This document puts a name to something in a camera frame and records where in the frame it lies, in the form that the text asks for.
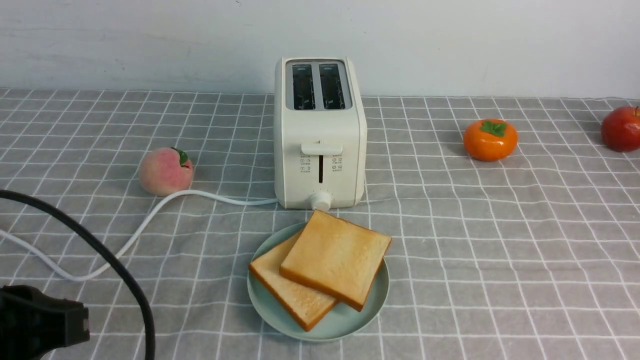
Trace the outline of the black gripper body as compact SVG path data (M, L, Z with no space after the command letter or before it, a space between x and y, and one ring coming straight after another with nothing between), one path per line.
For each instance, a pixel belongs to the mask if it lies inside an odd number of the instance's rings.
M84 303L48 296L32 285L1 287L2 360L40 360L89 339L89 309Z

